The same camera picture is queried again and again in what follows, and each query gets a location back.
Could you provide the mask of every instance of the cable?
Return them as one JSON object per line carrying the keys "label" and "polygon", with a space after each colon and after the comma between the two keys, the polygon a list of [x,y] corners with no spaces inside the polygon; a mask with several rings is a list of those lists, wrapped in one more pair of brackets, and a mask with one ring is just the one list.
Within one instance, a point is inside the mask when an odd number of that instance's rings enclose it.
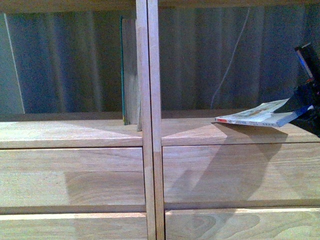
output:
{"label": "cable", "polygon": [[213,109],[215,97],[216,97],[218,91],[220,90],[222,84],[224,83],[224,81],[225,81],[225,79],[226,79],[226,77],[227,77],[227,75],[228,75],[228,73],[229,73],[231,64],[232,64],[232,62],[233,62],[233,60],[234,60],[234,56],[235,56],[235,54],[236,54],[236,50],[237,50],[239,41],[240,41],[241,36],[242,36],[242,34],[244,33],[245,27],[246,27],[246,25],[247,25],[247,21],[248,21],[249,14],[250,14],[250,8],[251,8],[251,7],[249,6],[249,7],[248,7],[248,10],[247,10],[247,13],[246,13],[246,17],[245,17],[244,23],[243,23],[243,26],[242,26],[242,29],[241,29],[241,32],[240,32],[239,37],[238,37],[238,39],[237,39],[237,41],[236,41],[236,43],[235,43],[235,46],[234,46],[234,49],[233,49],[233,52],[232,52],[232,55],[231,55],[231,59],[230,59],[230,62],[229,62],[229,65],[228,65],[228,67],[226,68],[226,71],[225,71],[225,73],[224,73],[224,75],[223,75],[222,81],[220,82],[218,88],[215,90],[214,94],[212,95],[210,109]]}

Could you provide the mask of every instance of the paperback book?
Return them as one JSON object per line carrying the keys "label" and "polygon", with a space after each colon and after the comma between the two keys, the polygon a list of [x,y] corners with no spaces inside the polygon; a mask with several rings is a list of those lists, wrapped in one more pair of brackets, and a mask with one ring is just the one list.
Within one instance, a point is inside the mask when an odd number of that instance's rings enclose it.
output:
{"label": "paperback book", "polygon": [[279,128],[292,120],[295,120],[307,112],[308,109],[312,108],[312,106],[308,105],[295,111],[274,113],[275,110],[283,106],[288,100],[289,98],[266,102],[246,111],[231,115],[218,116],[215,118],[215,122]]}

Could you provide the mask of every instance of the wooden drawer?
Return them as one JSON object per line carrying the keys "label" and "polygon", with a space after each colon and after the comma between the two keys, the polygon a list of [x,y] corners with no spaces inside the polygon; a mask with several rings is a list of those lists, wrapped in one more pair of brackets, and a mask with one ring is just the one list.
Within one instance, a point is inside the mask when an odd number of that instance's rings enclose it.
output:
{"label": "wooden drawer", "polygon": [[141,147],[0,150],[0,181],[2,214],[146,211]]}
{"label": "wooden drawer", "polygon": [[167,240],[317,240],[320,208],[171,210]]}
{"label": "wooden drawer", "polygon": [[167,210],[318,206],[320,143],[163,147]]}
{"label": "wooden drawer", "polygon": [[146,240],[145,213],[0,216],[2,240]]}

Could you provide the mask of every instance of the black object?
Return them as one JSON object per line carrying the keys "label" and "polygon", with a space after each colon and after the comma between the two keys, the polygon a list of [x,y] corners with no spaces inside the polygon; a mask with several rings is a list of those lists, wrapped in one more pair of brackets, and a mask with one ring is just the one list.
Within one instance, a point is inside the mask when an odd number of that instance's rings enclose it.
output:
{"label": "black object", "polygon": [[292,112],[312,105],[313,109],[290,123],[320,138],[320,60],[310,43],[296,47],[295,51],[310,79],[298,86],[286,104],[274,112]]}

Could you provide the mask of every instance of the wooden shelving unit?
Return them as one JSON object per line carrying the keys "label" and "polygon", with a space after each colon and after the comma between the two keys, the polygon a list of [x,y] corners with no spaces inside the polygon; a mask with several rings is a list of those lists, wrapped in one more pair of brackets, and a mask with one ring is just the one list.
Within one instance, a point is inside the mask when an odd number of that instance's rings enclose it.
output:
{"label": "wooden shelving unit", "polygon": [[147,0],[5,0],[0,12],[135,10],[143,132],[120,113],[0,117],[0,239],[155,240]]}
{"label": "wooden shelving unit", "polygon": [[161,113],[158,10],[319,2],[1,1],[2,13],[136,9],[143,132],[118,113],[1,116],[0,239],[317,239],[320,138],[212,124],[235,110]]}
{"label": "wooden shelving unit", "polygon": [[[152,125],[158,126],[152,135],[158,240],[317,238],[320,138],[291,124],[281,128],[212,124],[214,116],[232,110],[161,114],[158,30],[161,8],[316,3],[148,1]],[[310,231],[301,236],[303,228]]]}

